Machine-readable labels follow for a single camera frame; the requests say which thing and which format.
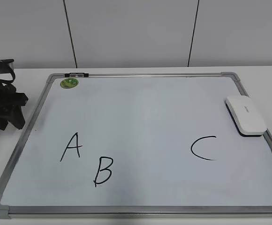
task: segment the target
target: black marker writing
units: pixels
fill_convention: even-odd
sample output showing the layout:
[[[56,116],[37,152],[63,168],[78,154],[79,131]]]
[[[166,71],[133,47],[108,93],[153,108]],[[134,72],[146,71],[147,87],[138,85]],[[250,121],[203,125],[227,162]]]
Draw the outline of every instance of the black marker writing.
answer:
[[[195,143],[197,143],[199,140],[202,140],[202,139],[205,139],[205,138],[209,138],[209,137],[215,137],[215,138],[216,138],[216,136],[206,136],[206,137],[201,137],[201,138],[197,139],[195,142],[193,142],[193,144],[192,144],[191,147],[190,147],[190,150],[191,150],[192,154],[194,154],[195,156],[197,156],[197,157],[199,157],[199,158],[205,159],[205,160],[214,160],[214,159],[208,159],[208,158],[204,158],[204,157],[198,156],[198,155],[197,155],[196,153],[194,153],[193,150],[192,150],[192,147],[193,147],[193,145],[194,145]]]
[[[75,147],[69,147],[69,144],[71,143],[72,139],[74,139],[74,137],[76,137],[76,146],[75,146]],[[76,148],[76,152],[78,153],[78,156],[80,157],[80,152],[79,152],[79,148],[80,148],[80,147],[82,147],[82,145],[79,145],[79,146],[78,146],[78,132],[76,132],[76,133],[71,137],[71,139],[69,140],[69,142],[68,142],[68,144],[67,144],[67,146],[66,146],[66,148],[65,148],[65,150],[64,150],[64,152],[63,152],[63,155],[62,155],[62,157],[61,157],[61,159],[60,159],[60,162],[62,161],[62,159],[63,159],[63,157],[64,157],[65,152],[66,152],[67,149],[74,149],[74,148]]]
[[[101,167],[101,165],[102,165],[102,159],[103,159],[103,158],[110,159],[110,160],[111,160],[111,163],[109,164],[109,166],[105,167],[104,169],[100,169],[100,167]],[[111,177],[111,175],[112,175],[112,171],[109,169],[109,167],[110,167],[112,164],[113,164],[113,159],[110,158],[110,157],[101,156],[101,157],[99,158],[98,172],[97,172],[97,175],[95,176],[95,180],[93,181],[95,187],[97,186],[97,184],[105,183],[107,180],[110,179],[110,177]],[[109,176],[108,176],[106,179],[104,179],[102,182],[97,182],[99,172],[106,171],[106,170],[109,171]]]

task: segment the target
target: whiteboard eraser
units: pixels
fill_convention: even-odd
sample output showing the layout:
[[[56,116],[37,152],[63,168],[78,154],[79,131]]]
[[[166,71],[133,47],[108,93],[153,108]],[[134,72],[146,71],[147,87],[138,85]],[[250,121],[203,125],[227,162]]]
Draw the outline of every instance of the whiteboard eraser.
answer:
[[[261,136],[267,130],[261,114],[248,96],[228,96],[226,105],[241,135]]]

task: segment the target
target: whiteboard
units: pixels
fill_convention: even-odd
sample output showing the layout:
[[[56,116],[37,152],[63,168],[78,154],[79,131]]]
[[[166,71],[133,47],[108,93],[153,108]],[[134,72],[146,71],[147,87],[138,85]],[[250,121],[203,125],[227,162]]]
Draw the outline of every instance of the whiteboard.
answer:
[[[89,77],[71,89],[63,79],[51,86],[2,205],[272,206],[272,152],[263,136],[237,132],[224,103],[239,95],[231,78]],[[75,133],[81,147],[60,160]],[[112,174],[98,173],[100,157],[112,158],[100,167],[111,164]]]

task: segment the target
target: round magnet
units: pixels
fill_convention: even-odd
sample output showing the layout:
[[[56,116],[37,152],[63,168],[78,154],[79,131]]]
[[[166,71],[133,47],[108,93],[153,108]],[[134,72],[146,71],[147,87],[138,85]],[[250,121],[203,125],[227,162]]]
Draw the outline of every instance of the round magnet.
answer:
[[[68,88],[74,88],[75,86],[78,85],[78,83],[79,83],[78,80],[75,78],[67,78],[61,81],[60,86],[62,88],[68,89]]]

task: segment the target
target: white table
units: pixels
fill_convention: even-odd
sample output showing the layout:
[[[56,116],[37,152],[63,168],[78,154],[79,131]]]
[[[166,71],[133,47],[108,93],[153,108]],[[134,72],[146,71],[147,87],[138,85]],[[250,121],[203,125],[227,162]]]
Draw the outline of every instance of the white table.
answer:
[[[28,120],[35,103],[52,73],[85,72],[90,74],[125,73],[214,73],[236,72],[272,134],[272,67],[172,67],[172,68],[98,68],[98,69],[16,69],[14,82],[18,92],[24,92],[29,101],[23,107]],[[0,176],[19,139],[20,130],[9,125],[0,131]],[[11,219],[0,220],[0,224],[214,224],[214,225],[268,225],[272,218],[149,218],[149,219]]]

